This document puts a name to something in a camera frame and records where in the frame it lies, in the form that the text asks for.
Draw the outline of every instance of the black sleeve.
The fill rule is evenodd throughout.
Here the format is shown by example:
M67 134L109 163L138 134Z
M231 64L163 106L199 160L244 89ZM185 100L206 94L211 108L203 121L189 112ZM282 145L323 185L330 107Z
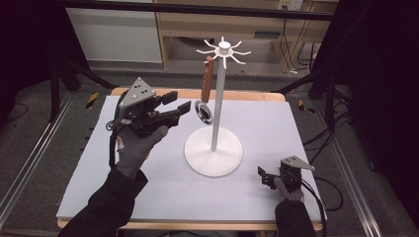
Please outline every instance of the black sleeve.
M280 237L316 237L307 209L299 200L284 200L275 208Z
M135 197L147 184L138 171L135 181L112 169L105 184L89 198L88 204L59 232L58 237L115 237L133 211Z

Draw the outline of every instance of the gray glove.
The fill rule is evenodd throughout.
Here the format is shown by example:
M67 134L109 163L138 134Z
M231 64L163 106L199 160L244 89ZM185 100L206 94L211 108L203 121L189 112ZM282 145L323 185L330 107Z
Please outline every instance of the gray glove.
M166 136L168 130L167 126L160 126L150 136L141 138L129 126L123 127L117 137L120 153L117 170L134 180L136 172L147 159L150 150Z
M284 184L283 180L280 177L276 177L274 179L274 184L280 191L280 199L283 200L300 200L304 202L304 194L302 193L301 189L297 189L292 191L291 193L288 192L286 185Z

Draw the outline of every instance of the floor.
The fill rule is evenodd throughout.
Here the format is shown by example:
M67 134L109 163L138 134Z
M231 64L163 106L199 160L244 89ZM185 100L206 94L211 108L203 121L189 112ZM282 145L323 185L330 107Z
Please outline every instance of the floor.
M166 69L140 63L91 62L91 66L98 75L120 85L129 86L140 74L147 77L154 87L200 88L204 57L196 49L209 50L201 40L176 39ZM308 73L306 66L297 65L296 61L295 66L302 68L297 74L282 72L269 41L244 41L236 50L251 50L252 53L237 55L238 60L247 63L245 66L228 61L229 79L226 89L271 91ZM301 58L308 58L309 53L310 48L307 46L302 51ZM52 137L43 141L48 144L47 149L37 151L40 157L33 159L32 164L28 165L28 157L32 157L33 148L47 127L49 117L48 83L24 89L17 98L19 104L10 114L10 119L13 120L1 127L0 197L9 195L11 190L8 188L16 182L21 182L21 185L13 190L16 192L14 198L3 198L1 202L2 216L7 218L0 218L3 231L0 236L7 236L12 232L15 234L13 236L55 236L59 230L54 218L59 198L65 191L65 184L71 178L72 170L77 165L95 125L104 95L109 94L109 91L89 80L80 80L83 85L81 90L70 95L72 103L67 108L65 117ZM309 140L325 128L322 120L324 101L308 100L306 92L309 86L303 85L286 95L287 101L292 105L302 141ZM100 92L101 96L91 110L83 110L82 107L86 105L93 91ZM62 90L61 96L64 100L68 95ZM304 100L305 105L311 106L316 113L301 110L300 100ZM347 112L345 104L339 101L336 101L335 110L336 118ZM316 174L339 187L345 200L340 210L327 212L328 235L419 236L419 231L409 220L385 176L370 170L368 155L364 152L356 131L350 126L350 119L342 119L339 124L333 134L334 139L314 163L318 172ZM325 139L323 137L307 146L307 157L314 157ZM19 173L25 171L29 171L27 179L18 180ZM339 204L339 195L335 189L321 181L318 186L327 206L333 208ZM374 224L377 228L369 229Z

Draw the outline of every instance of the white mug tree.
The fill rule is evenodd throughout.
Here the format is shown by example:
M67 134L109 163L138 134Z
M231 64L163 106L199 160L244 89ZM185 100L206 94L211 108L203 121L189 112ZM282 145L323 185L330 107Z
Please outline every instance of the white mug tree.
M237 60L233 54L246 55L251 52L233 50L241 44L241 41L235 46L224 41L224 38L221 38L218 46L211 45L206 40L205 43L214 50L197 50L197 52L214 53L213 59L218 58L213 123L212 126L197 129L188 137L185 143L185 157L189 165L198 173L207 177L222 177L234 171L243 157L243 147L239 138L232 131L219 126L227 69L226 58L231 57L237 63L246 64Z

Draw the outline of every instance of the brown handle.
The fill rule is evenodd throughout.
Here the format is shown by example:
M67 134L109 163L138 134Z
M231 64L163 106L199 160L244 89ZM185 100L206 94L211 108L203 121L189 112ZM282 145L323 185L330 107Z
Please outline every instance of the brown handle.
M207 56L206 68L204 71L203 88L201 90L201 101L207 103L210 99L210 83L212 81L213 58Z

